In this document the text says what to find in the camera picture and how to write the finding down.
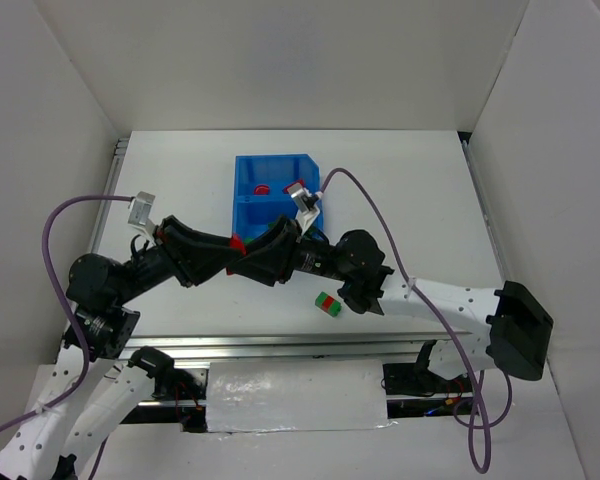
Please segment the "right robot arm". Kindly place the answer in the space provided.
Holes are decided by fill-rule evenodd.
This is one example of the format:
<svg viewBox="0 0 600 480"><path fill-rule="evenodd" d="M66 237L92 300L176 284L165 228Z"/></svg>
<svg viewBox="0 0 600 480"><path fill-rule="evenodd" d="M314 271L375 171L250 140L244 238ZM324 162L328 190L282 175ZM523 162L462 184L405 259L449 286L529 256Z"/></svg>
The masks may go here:
<svg viewBox="0 0 600 480"><path fill-rule="evenodd" d="M228 241L238 257L227 270L273 286L304 272L341 282L337 294L357 314L419 318L449 326L447 341L425 346L418 361L451 380L470 370L498 369L526 381L542 378L554 321L531 291L507 281L500 288L461 287L404 279L385 265L373 236L350 230L331 245L304 235L281 216L259 237Z"/></svg>

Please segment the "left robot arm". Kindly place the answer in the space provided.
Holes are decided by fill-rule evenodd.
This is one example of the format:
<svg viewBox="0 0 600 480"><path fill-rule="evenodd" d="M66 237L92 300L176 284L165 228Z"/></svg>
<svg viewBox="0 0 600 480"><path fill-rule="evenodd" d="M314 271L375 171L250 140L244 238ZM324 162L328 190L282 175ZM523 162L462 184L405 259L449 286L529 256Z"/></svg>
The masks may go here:
<svg viewBox="0 0 600 480"><path fill-rule="evenodd" d="M192 392L195 380L188 372L164 352L144 346L95 402L89 400L139 320L127 303L170 278L198 286L243 254L233 239L194 231L169 217L124 263L98 254L79 257L60 295L75 304L64 345L36 406L15 420L18 429L0 451L0 479L74 479L139 402Z"/></svg>

